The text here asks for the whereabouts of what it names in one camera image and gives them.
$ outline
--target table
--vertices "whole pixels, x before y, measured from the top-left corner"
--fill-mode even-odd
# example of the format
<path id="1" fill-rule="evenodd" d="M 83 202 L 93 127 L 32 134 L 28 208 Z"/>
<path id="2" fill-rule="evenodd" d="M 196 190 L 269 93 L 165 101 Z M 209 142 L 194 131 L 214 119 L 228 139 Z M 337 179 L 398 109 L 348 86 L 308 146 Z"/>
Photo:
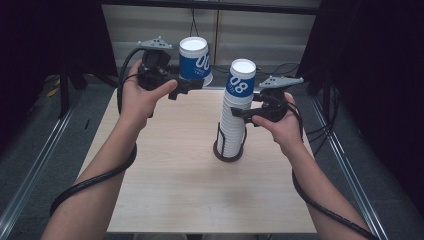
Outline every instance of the table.
<path id="1" fill-rule="evenodd" d="M 266 129 L 247 125 L 238 161 L 216 158 L 223 95 L 223 89 L 203 89 L 158 102 L 137 140 L 137 159 L 125 174 L 108 232 L 316 232 L 291 166 Z M 117 118 L 115 91 L 81 172 Z"/>

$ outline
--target wrist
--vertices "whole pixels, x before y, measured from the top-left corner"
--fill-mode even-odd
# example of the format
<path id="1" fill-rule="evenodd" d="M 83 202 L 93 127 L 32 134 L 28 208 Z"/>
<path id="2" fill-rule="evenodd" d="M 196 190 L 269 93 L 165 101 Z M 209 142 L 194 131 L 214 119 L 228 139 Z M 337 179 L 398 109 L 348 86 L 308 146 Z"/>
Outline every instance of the wrist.
<path id="1" fill-rule="evenodd" d="M 303 143 L 294 144 L 289 147 L 282 147 L 281 152 L 288 158 L 290 163 L 293 165 L 294 162 L 307 159 L 306 156 L 310 156 L 308 150 Z"/>
<path id="2" fill-rule="evenodd" d="M 116 126 L 119 128 L 126 129 L 131 132 L 137 132 L 137 134 L 146 126 L 147 119 L 135 120 L 133 118 L 126 118 L 120 116 Z"/>

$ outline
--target forearm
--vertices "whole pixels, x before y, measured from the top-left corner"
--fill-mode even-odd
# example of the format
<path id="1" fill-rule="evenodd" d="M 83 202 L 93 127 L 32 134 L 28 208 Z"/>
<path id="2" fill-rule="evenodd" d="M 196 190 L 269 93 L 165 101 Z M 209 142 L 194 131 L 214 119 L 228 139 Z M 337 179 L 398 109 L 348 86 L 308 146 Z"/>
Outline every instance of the forearm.
<path id="1" fill-rule="evenodd" d="M 291 151 L 287 157 L 292 164 L 299 185 L 311 199 L 368 230 L 355 208 L 330 182 L 303 145 Z M 308 210 L 321 239 L 363 239 L 358 233 L 309 205 Z"/>
<path id="2" fill-rule="evenodd" d="M 139 129 L 120 119 L 84 172 L 80 183 L 123 164 Z M 103 239 L 109 225 L 124 173 L 85 189 L 63 202 L 52 216 L 43 239 Z"/>

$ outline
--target white wall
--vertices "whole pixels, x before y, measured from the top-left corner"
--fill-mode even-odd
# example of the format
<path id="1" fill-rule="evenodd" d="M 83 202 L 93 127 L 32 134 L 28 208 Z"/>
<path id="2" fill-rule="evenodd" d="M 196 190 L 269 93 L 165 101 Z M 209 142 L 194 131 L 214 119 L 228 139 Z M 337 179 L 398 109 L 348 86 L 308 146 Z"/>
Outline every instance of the white wall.
<path id="1" fill-rule="evenodd" d="M 320 3 L 319 0 L 221 1 L 302 7 L 318 7 Z M 192 15 L 189 9 L 103 5 L 103 12 L 117 67 L 122 66 L 138 41 L 158 36 L 174 46 L 169 52 L 171 62 L 178 63 L 179 42 L 190 35 Z M 199 35 L 209 43 L 214 64 L 229 65 L 234 59 L 248 58 L 257 65 L 279 65 L 300 62 L 315 17 L 195 10 L 195 19 Z"/>

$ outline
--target blue cup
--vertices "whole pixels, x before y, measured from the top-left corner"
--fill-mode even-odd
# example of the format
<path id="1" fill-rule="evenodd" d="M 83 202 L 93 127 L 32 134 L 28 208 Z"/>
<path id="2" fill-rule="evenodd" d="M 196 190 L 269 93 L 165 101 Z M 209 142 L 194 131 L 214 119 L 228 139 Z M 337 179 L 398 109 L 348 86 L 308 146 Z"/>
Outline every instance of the blue cup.
<path id="1" fill-rule="evenodd" d="M 252 100 L 255 88 L 256 65 L 247 59 L 237 59 L 231 64 L 225 97 L 236 104 Z"/>
<path id="2" fill-rule="evenodd" d="M 180 77 L 204 78 L 203 86 L 212 81 L 208 43 L 200 37 L 188 37 L 180 42 Z"/>

